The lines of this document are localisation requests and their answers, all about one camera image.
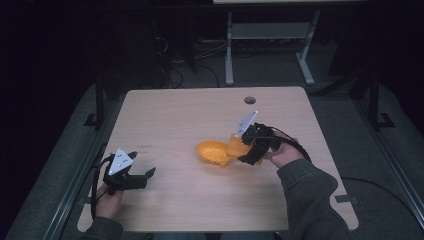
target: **orange bowl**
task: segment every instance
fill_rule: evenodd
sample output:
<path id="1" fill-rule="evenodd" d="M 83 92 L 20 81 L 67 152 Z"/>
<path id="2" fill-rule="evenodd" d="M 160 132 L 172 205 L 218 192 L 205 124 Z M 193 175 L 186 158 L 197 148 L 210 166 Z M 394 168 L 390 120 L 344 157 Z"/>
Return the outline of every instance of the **orange bowl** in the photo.
<path id="1" fill-rule="evenodd" d="M 231 157 L 227 156 L 227 149 L 227 144 L 215 140 L 204 141 L 197 145 L 197 153 L 203 162 L 218 164 L 221 167 L 226 167 L 231 161 Z"/>

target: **light wood surface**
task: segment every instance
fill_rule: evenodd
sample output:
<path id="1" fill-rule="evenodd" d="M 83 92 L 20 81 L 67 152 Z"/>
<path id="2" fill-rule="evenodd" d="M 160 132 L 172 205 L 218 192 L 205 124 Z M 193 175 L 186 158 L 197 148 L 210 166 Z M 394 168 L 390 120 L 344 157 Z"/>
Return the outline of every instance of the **light wood surface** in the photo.
<path id="1" fill-rule="evenodd" d="M 214 3 L 337 3 L 337 2 L 365 2 L 368 0 L 213 0 Z"/>
<path id="2" fill-rule="evenodd" d="M 256 103 L 248 105 L 244 98 Z M 126 191 L 116 219 L 126 231 L 275 231 L 288 229 L 283 188 L 269 161 L 226 168 L 204 164 L 198 143 L 228 142 L 238 121 L 259 110 L 256 122 L 285 131 L 333 175 L 339 186 L 330 199 L 350 229 L 358 226 L 352 205 L 334 196 L 346 191 L 305 91 L 300 87 L 139 90 L 127 94 L 105 156 L 122 147 L 137 151 L 130 174 L 157 167 L 144 190 Z M 78 222 L 92 223 L 87 204 Z"/>

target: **sleeve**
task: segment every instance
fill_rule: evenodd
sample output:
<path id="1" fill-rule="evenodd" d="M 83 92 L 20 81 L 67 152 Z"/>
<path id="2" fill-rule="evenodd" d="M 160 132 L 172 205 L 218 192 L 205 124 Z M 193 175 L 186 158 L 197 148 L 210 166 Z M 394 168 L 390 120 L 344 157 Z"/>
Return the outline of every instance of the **sleeve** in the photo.
<path id="1" fill-rule="evenodd" d="M 330 205 L 337 188 L 334 177 L 304 159 L 285 165 L 277 174 L 287 201 L 292 240 L 350 239 L 346 222 Z"/>
<path id="2" fill-rule="evenodd" d="M 118 240 L 122 234 L 121 224 L 103 217 L 96 217 L 80 240 Z"/>

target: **person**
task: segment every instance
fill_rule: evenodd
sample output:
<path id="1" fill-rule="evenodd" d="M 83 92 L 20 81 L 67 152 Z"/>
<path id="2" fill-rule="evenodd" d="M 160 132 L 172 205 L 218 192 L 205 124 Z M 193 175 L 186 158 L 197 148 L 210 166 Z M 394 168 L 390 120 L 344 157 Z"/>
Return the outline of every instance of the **person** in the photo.
<path id="1" fill-rule="evenodd" d="M 283 133 L 275 134 L 287 138 Z M 277 175 L 281 179 L 287 201 L 291 240 L 350 239 L 346 222 L 330 205 L 330 196 L 337 188 L 334 177 L 305 160 L 303 155 L 289 144 L 282 143 L 278 150 L 273 149 L 272 152 L 266 153 L 264 159 L 269 159 L 278 168 Z M 105 191 L 105 188 L 103 185 L 98 192 Z M 122 194 L 116 192 L 113 196 L 99 199 L 97 217 L 81 239 L 119 239 L 123 229 L 112 219 L 119 211 Z M 157 239 L 173 238 L 168 235 L 158 236 Z M 231 239 L 231 234 L 223 234 L 221 239 Z M 251 239 L 260 240 L 259 236 Z"/>

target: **hand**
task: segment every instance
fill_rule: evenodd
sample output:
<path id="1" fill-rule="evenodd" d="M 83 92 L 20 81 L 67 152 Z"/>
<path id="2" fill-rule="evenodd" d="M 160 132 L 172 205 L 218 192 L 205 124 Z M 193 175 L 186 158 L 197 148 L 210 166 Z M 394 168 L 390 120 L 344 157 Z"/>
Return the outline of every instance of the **hand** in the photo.
<path id="1" fill-rule="evenodd" d="M 290 139 L 286 134 L 283 134 L 279 131 L 275 131 L 274 134 L 278 137 Z M 278 150 L 271 149 L 271 151 L 272 152 L 265 153 L 263 158 L 271 160 L 271 162 L 279 169 L 287 165 L 288 163 L 293 162 L 294 160 L 304 158 L 303 155 L 296 148 L 287 143 L 281 143 L 280 148 Z"/>
<path id="2" fill-rule="evenodd" d="M 101 197 L 97 200 L 96 216 L 113 219 L 116 217 L 119 209 L 121 208 L 121 201 L 124 192 L 116 191 L 115 194 L 109 195 L 109 193 L 107 193 L 107 189 L 108 186 L 103 183 L 103 185 L 97 190 L 97 198 Z"/>

